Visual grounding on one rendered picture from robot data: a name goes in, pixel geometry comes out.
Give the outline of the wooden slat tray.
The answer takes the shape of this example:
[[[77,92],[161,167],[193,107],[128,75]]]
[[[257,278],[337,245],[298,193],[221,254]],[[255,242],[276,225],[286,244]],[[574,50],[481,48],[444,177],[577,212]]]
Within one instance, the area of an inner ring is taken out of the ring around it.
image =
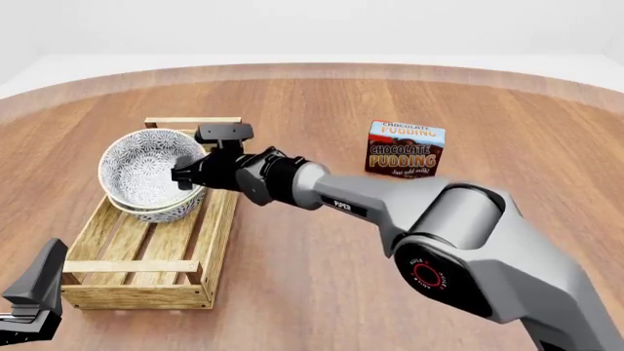
[[[144,129],[168,128],[164,118]],[[211,309],[239,195],[207,188],[177,221],[148,223],[100,201],[68,251],[61,294],[78,309]]]

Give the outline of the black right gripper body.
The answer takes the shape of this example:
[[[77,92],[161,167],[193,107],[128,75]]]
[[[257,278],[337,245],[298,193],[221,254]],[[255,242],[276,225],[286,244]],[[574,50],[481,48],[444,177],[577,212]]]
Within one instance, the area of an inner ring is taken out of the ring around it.
[[[239,192],[235,174],[238,170],[237,161],[240,154],[217,150],[209,154],[199,164],[195,174],[195,183],[210,189],[225,189]]]

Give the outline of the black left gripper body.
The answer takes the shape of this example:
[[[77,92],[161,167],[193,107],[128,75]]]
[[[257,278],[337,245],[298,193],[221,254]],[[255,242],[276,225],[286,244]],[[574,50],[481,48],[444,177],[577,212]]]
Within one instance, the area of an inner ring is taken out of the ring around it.
[[[50,341],[56,334],[62,315],[60,300],[52,306],[26,302],[11,307],[10,313],[0,314],[0,346]]]

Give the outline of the chocolate pudding box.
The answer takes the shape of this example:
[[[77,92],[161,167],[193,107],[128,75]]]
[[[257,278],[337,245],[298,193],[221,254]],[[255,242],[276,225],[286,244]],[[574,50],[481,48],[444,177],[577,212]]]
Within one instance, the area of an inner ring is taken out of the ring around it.
[[[368,134],[365,171],[400,178],[436,174],[446,130],[374,120]]]

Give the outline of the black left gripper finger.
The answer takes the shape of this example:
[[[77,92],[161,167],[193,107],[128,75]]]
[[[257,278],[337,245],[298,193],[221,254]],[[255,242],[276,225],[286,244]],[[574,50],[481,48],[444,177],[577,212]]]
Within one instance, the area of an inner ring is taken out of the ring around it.
[[[61,281],[67,245],[50,239],[2,297],[12,303],[12,319],[34,319],[39,312],[62,315]]]

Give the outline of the white bowl with grey pattern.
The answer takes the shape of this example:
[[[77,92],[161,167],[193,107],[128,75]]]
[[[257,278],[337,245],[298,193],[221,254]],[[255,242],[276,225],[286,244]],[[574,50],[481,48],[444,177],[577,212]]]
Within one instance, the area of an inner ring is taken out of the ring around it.
[[[202,145],[181,131],[152,128],[135,131],[108,146],[97,166],[106,195],[130,210],[146,213],[195,198],[204,189],[179,189],[172,169],[179,158],[192,162],[207,155]]]
[[[139,221],[146,221],[148,223],[166,223],[177,221],[189,215],[193,210],[200,207],[200,204],[204,201],[206,194],[207,188],[199,186],[191,192],[188,198],[160,210],[131,210],[130,208],[119,204],[117,201],[114,201],[109,196],[106,196],[105,199],[115,209],[120,210],[122,213],[131,215]]]

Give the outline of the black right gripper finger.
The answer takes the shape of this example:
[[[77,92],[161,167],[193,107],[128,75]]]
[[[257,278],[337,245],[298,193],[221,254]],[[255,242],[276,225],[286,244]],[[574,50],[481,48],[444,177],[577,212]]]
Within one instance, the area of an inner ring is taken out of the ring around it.
[[[202,186],[201,175],[202,160],[194,160],[190,156],[178,157],[171,169],[172,181],[177,184],[179,190],[191,190],[194,186]]]

